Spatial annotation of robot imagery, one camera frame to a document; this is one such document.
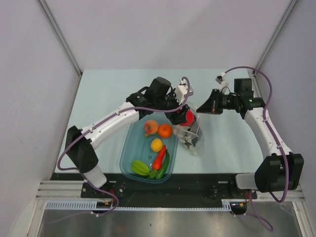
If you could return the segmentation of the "dark grape bunch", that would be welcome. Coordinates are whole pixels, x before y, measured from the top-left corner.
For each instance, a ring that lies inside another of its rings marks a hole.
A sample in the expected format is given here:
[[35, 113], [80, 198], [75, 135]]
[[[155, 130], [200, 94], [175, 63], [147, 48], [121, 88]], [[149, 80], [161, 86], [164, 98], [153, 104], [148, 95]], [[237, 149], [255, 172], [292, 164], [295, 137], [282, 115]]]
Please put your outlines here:
[[198, 136], [187, 136], [186, 144], [189, 148], [195, 148], [198, 143]]

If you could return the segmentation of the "red apple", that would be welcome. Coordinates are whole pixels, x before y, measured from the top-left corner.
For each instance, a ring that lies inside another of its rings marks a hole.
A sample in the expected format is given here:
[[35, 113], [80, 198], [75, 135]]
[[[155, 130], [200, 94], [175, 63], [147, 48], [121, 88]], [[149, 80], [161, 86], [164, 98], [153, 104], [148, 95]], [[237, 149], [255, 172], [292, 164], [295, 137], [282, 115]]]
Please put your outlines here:
[[194, 113], [188, 109], [186, 112], [186, 121], [184, 123], [181, 123], [181, 126], [190, 126], [195, 121], [195, 115]]

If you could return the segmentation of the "orange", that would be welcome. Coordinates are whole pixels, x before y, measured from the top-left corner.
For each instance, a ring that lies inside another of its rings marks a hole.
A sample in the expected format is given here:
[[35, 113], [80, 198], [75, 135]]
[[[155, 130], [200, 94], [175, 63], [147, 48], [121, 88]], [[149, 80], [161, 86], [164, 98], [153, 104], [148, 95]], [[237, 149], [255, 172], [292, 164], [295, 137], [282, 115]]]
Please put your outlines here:
[[169, 124], [161, 124], [157, 133], [162, 138], [169, 138], [172, 135], [172, 127]]

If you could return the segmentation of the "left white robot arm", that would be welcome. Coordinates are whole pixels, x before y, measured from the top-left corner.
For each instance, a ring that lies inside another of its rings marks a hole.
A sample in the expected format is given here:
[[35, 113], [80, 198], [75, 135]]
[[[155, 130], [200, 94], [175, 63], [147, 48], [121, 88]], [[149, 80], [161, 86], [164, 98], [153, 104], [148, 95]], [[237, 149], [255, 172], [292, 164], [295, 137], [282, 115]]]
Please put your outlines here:
[[108, 194], [107, 178], [98, 166], [96, 149], [110, 136], [152, 113], [163, 113], [173, 125], [187, 122], [188, 98], [193, 89], [187, 77], [173, 88], [171, 82], [157, 77], [150, 86], [144, 86], [130, 94], [125, 102], [101, 120], [67, 131], [64, 153], [71, 159], [76, 169], [92, 184], [92, 192], [102, 198]]

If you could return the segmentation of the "peach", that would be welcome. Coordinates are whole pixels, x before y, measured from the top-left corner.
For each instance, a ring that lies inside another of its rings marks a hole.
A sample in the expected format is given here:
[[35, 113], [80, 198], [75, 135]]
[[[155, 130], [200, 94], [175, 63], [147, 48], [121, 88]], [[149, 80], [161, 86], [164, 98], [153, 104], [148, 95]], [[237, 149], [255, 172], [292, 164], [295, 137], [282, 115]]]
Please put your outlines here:
[[155, 134], [158, 128], [159, 124], [155, 120], [148, 120], [144, 124], [144, 129], [147, 134]]

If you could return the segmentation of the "clear zip top bag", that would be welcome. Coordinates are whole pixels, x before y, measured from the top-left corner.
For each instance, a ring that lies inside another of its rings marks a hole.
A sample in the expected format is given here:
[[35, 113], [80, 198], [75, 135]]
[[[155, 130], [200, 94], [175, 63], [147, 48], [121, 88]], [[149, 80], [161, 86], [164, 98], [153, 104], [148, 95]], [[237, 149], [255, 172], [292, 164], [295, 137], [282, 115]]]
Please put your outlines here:
[[179, 142], [189, 150], [194, 156], [202, 156], [204, 154], [204, 135], [201, 128], [201, 116], [196, 112], [197, 107], [191, 103], [187, 103], [190, 107], [190, 110], [194, 113], [194, 115], [198, 118], [200, 123], [200, 133], [198, 138], [198, 143], [195, 148], [189, 148], [186, 144], [187, 136], [195, 136], [191, 132], [191, 125], [190, 126], [181, 126], [181, 125], [174, 125], [173, 126], [173, 133], [178, 137]]

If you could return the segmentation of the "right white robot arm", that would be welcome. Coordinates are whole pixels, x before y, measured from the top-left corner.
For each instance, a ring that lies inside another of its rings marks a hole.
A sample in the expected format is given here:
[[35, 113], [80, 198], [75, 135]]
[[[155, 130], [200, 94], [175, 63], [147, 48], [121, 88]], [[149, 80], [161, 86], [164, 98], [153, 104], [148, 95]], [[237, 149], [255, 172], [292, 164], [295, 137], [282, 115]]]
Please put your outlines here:
[[254, 97], [252, 80], [235, 79], [234, 91], [228, 94], [224, 77], [218, 76], [216, 81], [220, 88], [212, 90], [197, 112], [220, 115], [224, 110], [235, 110], [251, 128], [264, 158], [254, 173], [236, 175], [236, 181], [228, 185], [229, 195], [239, 198], [250, 189], [262, 193], [297, 189], [304, 159], [293, 153], [275, 131], [264, 100]]

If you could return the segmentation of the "green star fruit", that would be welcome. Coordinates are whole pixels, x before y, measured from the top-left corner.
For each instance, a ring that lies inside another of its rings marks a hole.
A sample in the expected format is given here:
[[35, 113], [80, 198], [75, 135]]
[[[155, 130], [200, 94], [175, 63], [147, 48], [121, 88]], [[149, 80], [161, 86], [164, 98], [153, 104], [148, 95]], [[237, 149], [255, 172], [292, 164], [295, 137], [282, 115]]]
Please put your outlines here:
[[148, 176], [150, 168], [140, 160], [135, 160], [131, 164], [131, 170], [141, 176]]

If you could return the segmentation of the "grey toy fish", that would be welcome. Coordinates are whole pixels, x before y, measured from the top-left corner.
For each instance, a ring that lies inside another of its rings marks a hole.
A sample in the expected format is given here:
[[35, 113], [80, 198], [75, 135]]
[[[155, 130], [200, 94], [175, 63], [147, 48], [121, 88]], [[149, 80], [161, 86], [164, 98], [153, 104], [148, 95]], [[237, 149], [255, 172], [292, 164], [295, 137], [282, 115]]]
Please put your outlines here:
[[194, 116], [194, 120], [191, 124], [191, 132], [196, 136], [199, 137], [200, 133], [200, 123], [196, 116]]

